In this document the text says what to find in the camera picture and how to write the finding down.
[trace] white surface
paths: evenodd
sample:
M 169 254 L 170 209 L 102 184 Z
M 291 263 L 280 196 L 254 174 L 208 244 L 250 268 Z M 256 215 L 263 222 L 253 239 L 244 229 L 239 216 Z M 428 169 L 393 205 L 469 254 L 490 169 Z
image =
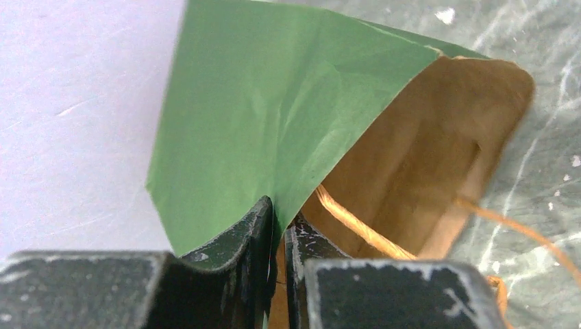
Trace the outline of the white surface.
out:
M 143 186 L 183 9 L 0 3 L 0 258 L 170 248 Z

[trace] tabletop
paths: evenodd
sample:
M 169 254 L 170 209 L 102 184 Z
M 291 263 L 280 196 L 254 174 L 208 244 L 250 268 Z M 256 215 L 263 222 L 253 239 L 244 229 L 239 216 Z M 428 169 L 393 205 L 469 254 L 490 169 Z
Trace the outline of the tabletop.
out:
M 515 61 L 536 81 L 482 205 L 581 265 L 581 1 L 303 0 Z M 144 189 L 184 1 L 0 5 L 0 258 L 170 249 Z M 450 256 L 505 279 L 516 328 L 581 328 L 581 289 L 546 249 L 470 220 Z

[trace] green paper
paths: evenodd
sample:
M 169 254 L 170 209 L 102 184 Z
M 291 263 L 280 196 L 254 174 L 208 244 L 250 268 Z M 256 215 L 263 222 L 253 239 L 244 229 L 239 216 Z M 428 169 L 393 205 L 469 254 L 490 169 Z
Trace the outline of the green paper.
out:
M 373 120 L 438 58 L 434 48 L 482 58 L 318 8 L 190 1 L 147 183 L 175 253 L 226 230 L 263 195 L 279 241 Z

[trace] twine handle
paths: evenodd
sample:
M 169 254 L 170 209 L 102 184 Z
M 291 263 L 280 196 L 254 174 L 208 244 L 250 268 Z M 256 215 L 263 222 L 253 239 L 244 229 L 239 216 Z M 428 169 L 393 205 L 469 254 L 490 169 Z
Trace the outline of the twine handle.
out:
M 317 198 L 321 202 L 321 205 L 337 220 L 339 220 L 344 226 L 347 226 L 351 231 L 353 231 L 358 236 L 361 236 L 365 242 L 367 242 L 372 247 L 376 248 L 383 254 L 390 256 L 394 259 L 403 260 L 416 260 L 417 257 L 410 252 L 406 251 L 404 248 L 396 245 L 395 243 L 389 241 L 385 236 L 377 233 L 375 230 L 367 226 L 361 220 L 359 220 L 355 215 L 351 214 L 347 209 L 343 208 L 339 203 L 337 203 L 333 197 L 327 192 L 323 185 L 319 185 L 315 189 Z M 558 249 L 549 239 L 535 232 L 533 229 L 528 228 L 512 219 L 505 216 L 499 215 L 491 210 L 483 209 L 473 202 L 465 199 L 463 197 L 458 197 L 455 200 L 455 205 L 469 210 L 474 214 L 489 219 L 491 221 L 496 221 L 500 224 L 504 224 L 526 236 L 540 243 L 541 245 L 547 247 L 549 251 L 553 253 L 556 259 L 565 266 L 571 272 L 571 275 L 575 281 L 581 287 L 581 272 L 575 266 L 575 264 L 567 257 L 567 255 Z M 504 317 L 506 308 L 508 305 L 508 294 L 506 290 L 506 285 L 501 278 L 496 276 L 487 276 L 486 280 L 491 287 L 495 287 L 496 291 L 496 302 L 501 315 Z M 513 327 L 505 320 L 505 324 L 508 329 Z

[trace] paper bag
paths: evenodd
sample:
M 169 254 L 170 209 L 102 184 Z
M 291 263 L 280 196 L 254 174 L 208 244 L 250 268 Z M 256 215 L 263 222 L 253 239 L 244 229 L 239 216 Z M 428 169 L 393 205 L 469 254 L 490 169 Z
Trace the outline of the paper bag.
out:
M 481 198 L 532 99 L 532 78 L 499 60 L 441 56 L 416 76 L 323 185 L 355 216 L 420 258 L 443 258 Z M 309 222 L 352 256 L 382 256 L 311 195 Z
M 268 195 L 276 241 L 302 208 L 349 254 L 379 256 L 310 197 L 323 182 L 441 257 L 467 217 L 452 198 L 481 196 L 533 88 L 514 64 L 328 10 L 190 1 L 147 188 L 176 254 Z

